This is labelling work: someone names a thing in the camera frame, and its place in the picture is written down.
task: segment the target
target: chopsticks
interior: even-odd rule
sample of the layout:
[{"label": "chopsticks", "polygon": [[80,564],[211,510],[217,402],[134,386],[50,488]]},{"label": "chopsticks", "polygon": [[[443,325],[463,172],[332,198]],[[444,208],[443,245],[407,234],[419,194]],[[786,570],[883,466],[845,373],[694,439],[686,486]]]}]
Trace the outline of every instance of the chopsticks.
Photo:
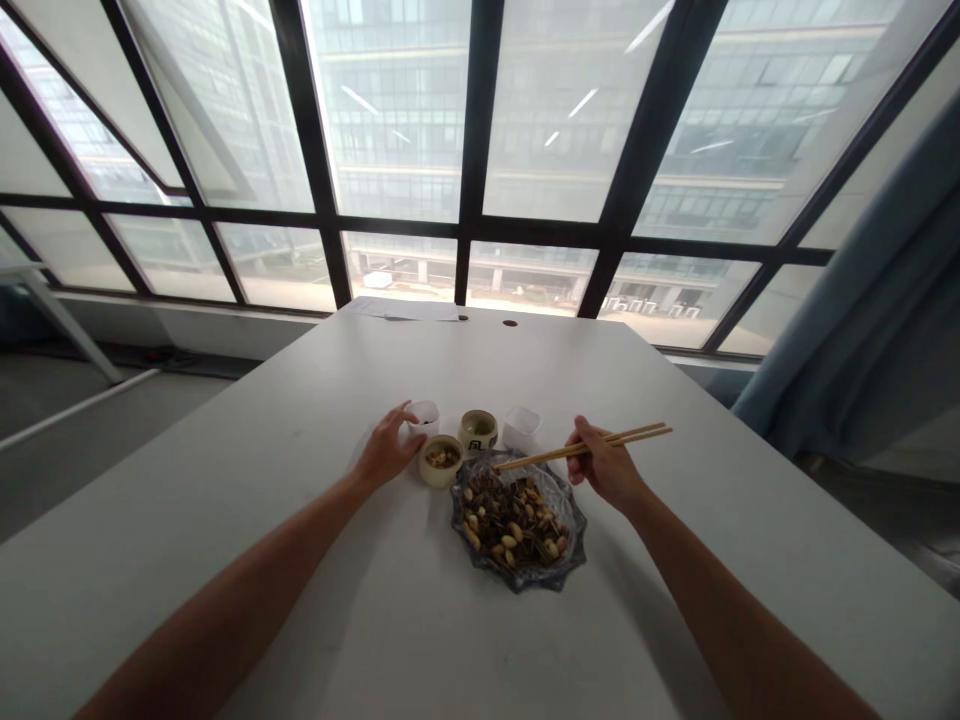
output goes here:
[{"label": "chopsticks", "polygon": [[[665,423],[654,423],[653,425],[646,425],[644,427],[634,428],[633,430],[625,430],[621,433],[607,435],[604,437],[604,440],[610,447],[622,447],[627,443],[637,442],[638,440],[646,440],[648,438],[657,437],[658,435],[666,435],[667,433],[671,432],[673,432],[673,428],[667,427]],[[541,453],[540,455],[532,455],[530,457],[520,458],[519,460],[512,460],[508,463],[503,463],[502,465],[494,465],[493,469],[498,472],[501,470],[515,470],[516,468],[526,467],[527,465],[549,462],[550,460],[559,460],[560,458],[570,457],[571,455],[584,455],[588,452],[590,452],[590,449],[586,446],[586,443],[581,442],[577,443],[576,445],[570,445],[568,447],[551,450],[550,452]]]}]

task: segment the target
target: paper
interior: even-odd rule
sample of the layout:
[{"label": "paper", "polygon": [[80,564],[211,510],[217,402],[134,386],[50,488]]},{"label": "paper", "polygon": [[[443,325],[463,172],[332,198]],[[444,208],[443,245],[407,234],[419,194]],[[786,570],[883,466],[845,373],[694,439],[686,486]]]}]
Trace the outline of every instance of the paper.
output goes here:
[{"label": "paper", "polygon": [[382,317],[387,320],[438,320],[457,322],[460,314],[453,303],[392,298],[358,297],[340,308],[339,312]]}]

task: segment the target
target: small cup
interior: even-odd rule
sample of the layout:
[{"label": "small cup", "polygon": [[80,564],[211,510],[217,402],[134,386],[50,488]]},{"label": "small cup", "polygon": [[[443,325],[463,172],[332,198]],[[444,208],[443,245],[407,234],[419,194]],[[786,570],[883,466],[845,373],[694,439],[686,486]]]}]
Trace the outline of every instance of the small cup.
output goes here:
[{"label": "small cup", "polygon": [[457,437],[467,457],[473,457],[497,444],[497,419],[486,410],[470,410],[463,414]]},{"label": "small cup", "polygon": [[503,423],[503,444],[526,455],[536,455],[539,429],[540,416],[533,410],[517,405],[507,413]]},{"label": "small cup", "polygon": [[[433,467],[427,460],[427,455],[431,455],[440,450],[453,451],[457,454],[457,461],[450,467]],[[453,485],[457,479],[457,471],[463,465],[463,445],[452,435],[437,435],[427,440],[420,448],[420,477],[430,487],[436,490],[446,490]]]},{"label": "small cup", "polygon": [[407,405],[407,412],[417,416],[416,425],[407,420],[407,428],[411,435],[426,435],[434,437],[440,432],[440,410],[433,400],[418,400]]}]

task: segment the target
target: curtain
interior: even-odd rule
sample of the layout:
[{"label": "curtain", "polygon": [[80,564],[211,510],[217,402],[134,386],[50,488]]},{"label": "curtain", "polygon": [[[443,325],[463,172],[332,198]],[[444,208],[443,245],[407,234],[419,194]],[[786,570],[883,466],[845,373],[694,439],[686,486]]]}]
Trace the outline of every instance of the curtain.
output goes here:
[{"label": "curtain", "polygon": [[885,183],[733,412],[860,462],[960,402],[960,97]]}]

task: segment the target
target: black window frame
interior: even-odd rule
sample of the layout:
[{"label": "black window frame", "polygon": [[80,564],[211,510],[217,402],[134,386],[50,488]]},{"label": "black window frame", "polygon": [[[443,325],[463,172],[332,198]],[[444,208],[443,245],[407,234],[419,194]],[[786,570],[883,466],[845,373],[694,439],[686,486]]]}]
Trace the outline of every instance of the black window frame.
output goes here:
[{"label": "black window frame", "polygon": [[[598,316],[625,252],[754,262],[759,264],[758,270],[718,320],[700,348],[662,345],[655,347],[671,354],[759,362],[762,360],[761,356],[721,352],[719,348],[782,267],[823,267],[830,262],[834,251],[800,247],[801,241],[960,37],[960,0],[954,0],[775,245],[636,237],[632,235],[634,226],[720,23],[726,0],[677,0],[674,4],[665,23],[603,210],[596,223],[483,214],[504,2],[505,0],[473,0],[472,3],[460,213],[457,223],[358,217],[342,215],[337,211],[334,184],[327,161],[328,143],[320,119],[300,0],[271,0],[270,5],[283,72],[306,164],[314,212],[223,208],[204,202],[124,18],[120,0],[101,0],[101,5],[184,185],[182,189],[161,185],[161,189],[168,194],[189,197],[193,206],[151,205],[99,199],[20,76],[13,59],[4,51],[0,51],[0,87],[70,190],[71,197],[0,193],[0,205],[84,213],[136,292],[132,295],[68,286],[61,283],[55,273],[48,269],[44,271],[44,275],[52,287],[92,295],[145,297],[186,305],[243,307],[320,317],[329,313],[250,303],[216,224],[226,222],[318,230],[330,268],[330,280],[338,308],[352,299],[342,242],[342,233],[348,231],[455,239],[457,259],[454,297],[458,305],[465,305],[466,301],[470,245],[474,240],[598,250],[596,264],[580,303],[578,317],[581,318]],[[63,67],[55,52],[45,46],[9,0],[0,0],[0,7],[27,34],[98,119],[118,138],[134,160],[143,167],[144,172],[157,182],[156,173],[149,168],[136,148],[126,141],[123,133],[113,125],[106,113],[97,107],[81,84]],[[135,257],[127,252],[107,222],[105,215],[108,214],[199,221],[235,301],[199,300],[154,292]],[[28,257],[39,260],[29,241],[16,231],[2,213],[0,227],[11,235]]]}]

